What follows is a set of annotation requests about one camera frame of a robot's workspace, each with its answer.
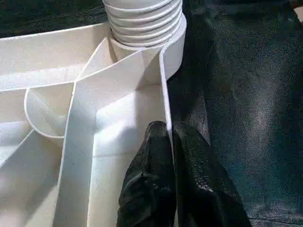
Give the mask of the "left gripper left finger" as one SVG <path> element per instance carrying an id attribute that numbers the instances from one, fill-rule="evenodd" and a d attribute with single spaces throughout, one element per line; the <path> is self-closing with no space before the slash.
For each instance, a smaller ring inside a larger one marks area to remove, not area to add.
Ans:
<path id="1" fill-rule="evenodd" d="M 118 227 L 172 227 L 176 183 L 166 124 L 153 121 L 124 177 L 118 200 Z"/>

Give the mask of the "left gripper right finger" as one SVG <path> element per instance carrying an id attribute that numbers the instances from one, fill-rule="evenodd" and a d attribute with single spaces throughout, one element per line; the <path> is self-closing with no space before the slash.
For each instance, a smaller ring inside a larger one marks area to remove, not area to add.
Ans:
<path id="1" fill-rule="evenodd" d="M 176 122 L 173 150 L 180 227 L 249 227 L 227 171 L 195 128 Z"/>

